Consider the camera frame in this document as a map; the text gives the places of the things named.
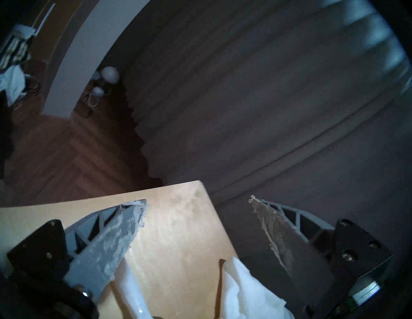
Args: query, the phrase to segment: wooden floor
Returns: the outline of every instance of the wooden floor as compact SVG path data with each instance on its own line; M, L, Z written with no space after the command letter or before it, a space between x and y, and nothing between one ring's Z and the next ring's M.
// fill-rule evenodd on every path
M5 164L0 206L78 200L159 187L147 175L122 86L89 118L40 115L40 96L15 105L15 151Z

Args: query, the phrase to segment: white cloth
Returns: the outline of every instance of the white cloth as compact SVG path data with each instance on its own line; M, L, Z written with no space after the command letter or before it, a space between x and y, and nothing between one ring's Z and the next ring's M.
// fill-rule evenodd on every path
M0 75L0 92L6 90L7 103L9 106L17 100L26 86L23 70L19 65L13 65Z
M285 304L238 258L232 257L223 264L220 319L294 319Z

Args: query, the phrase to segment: black and white striped fabric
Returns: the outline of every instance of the black and white striped fabric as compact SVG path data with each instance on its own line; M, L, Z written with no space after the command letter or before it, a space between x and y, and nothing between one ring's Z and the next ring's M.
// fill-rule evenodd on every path
M0 51L0 73L12 65L21 64L30 59L31 38L25 40L18 33L11 32L3 43Z

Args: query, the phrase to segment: metal bolt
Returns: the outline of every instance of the metal bolt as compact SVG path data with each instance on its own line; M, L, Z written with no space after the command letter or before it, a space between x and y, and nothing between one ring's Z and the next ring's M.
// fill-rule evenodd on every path
M369 242L369 247L370 247L370 248L373 248L373 249L379 249L379 248L381 248L381 246L379 245L379 243L378 243L378 242L375 242L375 241Z
M355 261L355 257L352 256L352 254L348 253L348 252L343 252L342 253L342 258L345 261L349 261L349 262L354 262Z
M87 289L85 289L82 285L76 285L75 289L81 292L83 296L85 297L89 297L89 295L91 295L91 293Z

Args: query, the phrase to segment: wooden board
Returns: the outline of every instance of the wooden board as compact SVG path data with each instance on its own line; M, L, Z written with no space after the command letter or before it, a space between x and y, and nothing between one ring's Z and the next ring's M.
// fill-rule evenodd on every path
M152 316L218 318L220 266L236 253L200 181L72 202L0 208L1 267L12 247L50 219L58 218L68 227L91 212L142 198L147 199L145 227L139 230L126 259ZM110 285L98 306L100 318L130 318Z

